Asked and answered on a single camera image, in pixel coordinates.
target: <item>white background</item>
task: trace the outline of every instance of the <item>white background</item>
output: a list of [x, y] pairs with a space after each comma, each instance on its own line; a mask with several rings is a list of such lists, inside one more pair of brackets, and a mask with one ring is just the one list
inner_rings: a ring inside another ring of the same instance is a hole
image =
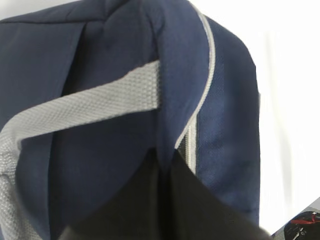
[[[71, 2], [0, 0], [0, 19]], [[191, 0], [247, 45], [261, 93], [260, 225], [268, 232], [320, 197], [317, 0]]]

